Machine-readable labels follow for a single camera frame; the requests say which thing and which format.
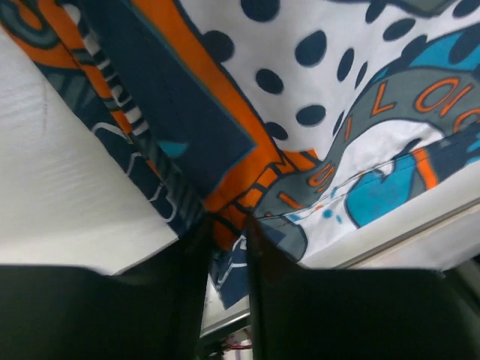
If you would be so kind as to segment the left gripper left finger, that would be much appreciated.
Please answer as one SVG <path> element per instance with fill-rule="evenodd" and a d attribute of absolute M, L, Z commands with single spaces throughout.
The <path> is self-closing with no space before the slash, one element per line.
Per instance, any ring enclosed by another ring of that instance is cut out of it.
<path fill-rule="evenodd" d="M 212 261 L 212 219 L 116 275 L 1 267 L 3 359 L 194 359 Z"/>

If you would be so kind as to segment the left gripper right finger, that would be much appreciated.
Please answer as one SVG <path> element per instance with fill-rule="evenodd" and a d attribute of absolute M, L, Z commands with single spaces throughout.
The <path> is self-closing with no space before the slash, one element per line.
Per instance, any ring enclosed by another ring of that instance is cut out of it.
<path fill-rule="evenodd" d="M 479 301 L 453 271 L 311 269 L 247 219 L 255 359 L 477 359 Z"/>

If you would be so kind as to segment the colourful patterned shorts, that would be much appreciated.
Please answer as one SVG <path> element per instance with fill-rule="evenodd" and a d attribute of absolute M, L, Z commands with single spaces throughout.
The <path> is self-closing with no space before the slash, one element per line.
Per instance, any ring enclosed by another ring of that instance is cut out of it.
<path fill-rule="evenodd" d="M 1 27 L 172 230 L 319 253 L 479 160 L 477 1 L 3 1 Z"/>

